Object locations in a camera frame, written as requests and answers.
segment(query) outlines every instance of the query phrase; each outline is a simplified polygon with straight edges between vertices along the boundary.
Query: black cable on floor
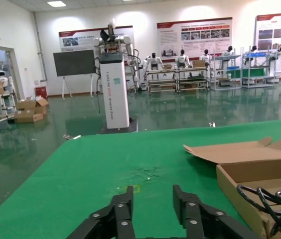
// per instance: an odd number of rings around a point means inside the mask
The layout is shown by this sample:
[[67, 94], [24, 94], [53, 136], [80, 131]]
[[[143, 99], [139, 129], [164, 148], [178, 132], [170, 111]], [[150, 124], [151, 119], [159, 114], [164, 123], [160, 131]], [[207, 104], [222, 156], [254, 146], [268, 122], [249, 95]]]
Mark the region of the black cable on floor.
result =
[[[249, 198], [245, 191], [251, 192], [253, 194], [258, 195], [260, 198], [263, 206], [259, 205], [255, 201], [253, 201], [251, 198]], [[281, 212], [272, 210], [271, 206], [269, 205], [268, 201], [273, 202], [276, 205], [281, 205], [281, 191], [276, 192], [275, 195], [269, 193], [267, 190], [263, 188], [257, 188], [256, 190], [243, 186], [238, 185], [237, 186], [238, 193], [252, 206], [254, 206], [256, 209], [258, 209], [261, 212], [269, 214], [274, 221], [276, 222], [270, 232], [271, 237], [277, 234], [277, 232], [281, 232]]]

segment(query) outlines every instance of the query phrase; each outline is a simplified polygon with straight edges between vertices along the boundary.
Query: red and white poster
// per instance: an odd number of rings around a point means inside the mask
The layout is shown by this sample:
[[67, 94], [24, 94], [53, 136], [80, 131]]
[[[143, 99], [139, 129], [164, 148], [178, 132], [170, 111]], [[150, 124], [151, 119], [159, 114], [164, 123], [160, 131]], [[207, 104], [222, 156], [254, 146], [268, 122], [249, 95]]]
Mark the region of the red and white poster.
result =
[[231, 45], [232, 17], [163, 22], [157, 24], [158, 48], [162, 60], [175, 59], [181, 49], [189, 58], [196, 58], [208, 49], [222, 53]]
[[[101, 30], [105, 30], [105, 32], [108, 33], [108, 28], [59, 32], [62, 52], [93, 50], [93, 39], [101, 37]], [[134, 44], [133, 26], [118, 26], [114, 29], [114, 34], [117, 36], [127, 35], [131, 37], [132, 44]]]
[[260, 51], [281, 46], [281, 13], [257, 16], [255, 45]]

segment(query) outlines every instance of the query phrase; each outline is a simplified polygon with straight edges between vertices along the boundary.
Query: white wall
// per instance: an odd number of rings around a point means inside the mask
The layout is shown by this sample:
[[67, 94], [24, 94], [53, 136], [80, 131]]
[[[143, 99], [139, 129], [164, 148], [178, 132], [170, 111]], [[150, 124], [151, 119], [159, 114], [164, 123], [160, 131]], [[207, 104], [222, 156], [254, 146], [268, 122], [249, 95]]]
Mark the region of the white wall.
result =
[[[37, 14], [40, 38], [48, 76], [48, 93], [61, 93], [62, 79], [56, 77], [53, 53], [60, 52], [58, 32], [106, 27], [109, 19], [117, 26], [133, 25], [135, 47], [143, 59], [157, 51], [157, 22], [233, 17], [233, 46], [253, 44], [257, 15], [280, 13], [281, 0], [179, 0]], [[89, 92], [89, 76], [68, 80], [73, 93]]]
[[34, 81], [43, 79], [32, 18], [32, 13], [0, 0], [0, 47], [14, 49], [22, 98], [33, 96]]

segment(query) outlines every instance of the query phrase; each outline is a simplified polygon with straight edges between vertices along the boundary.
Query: blackboard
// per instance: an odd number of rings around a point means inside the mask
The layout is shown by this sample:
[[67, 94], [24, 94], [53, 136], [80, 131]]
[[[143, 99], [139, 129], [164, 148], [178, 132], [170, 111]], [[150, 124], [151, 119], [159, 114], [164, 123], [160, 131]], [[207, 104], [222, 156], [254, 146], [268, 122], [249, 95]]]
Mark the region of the blackboard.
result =
[[93, 50], [60, 52], [53, 55], [57, 76], [95, 73]]

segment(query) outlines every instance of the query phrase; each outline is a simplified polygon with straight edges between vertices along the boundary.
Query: green table mat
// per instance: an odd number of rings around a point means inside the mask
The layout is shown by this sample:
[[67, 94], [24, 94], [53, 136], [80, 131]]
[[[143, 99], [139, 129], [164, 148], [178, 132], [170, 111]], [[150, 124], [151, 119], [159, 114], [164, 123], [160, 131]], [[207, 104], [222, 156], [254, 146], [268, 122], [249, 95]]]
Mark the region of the green table mat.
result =
[[184, 237], [172, 185], [242, 219], [220, 190], [215, 164], [186, 153], [202, 146], [281, 139], [281, 121], [93, 135], [64, 143], [0, 206], [0, 239], [64, 239], [113, 195], [134, 185], [137, 238]]

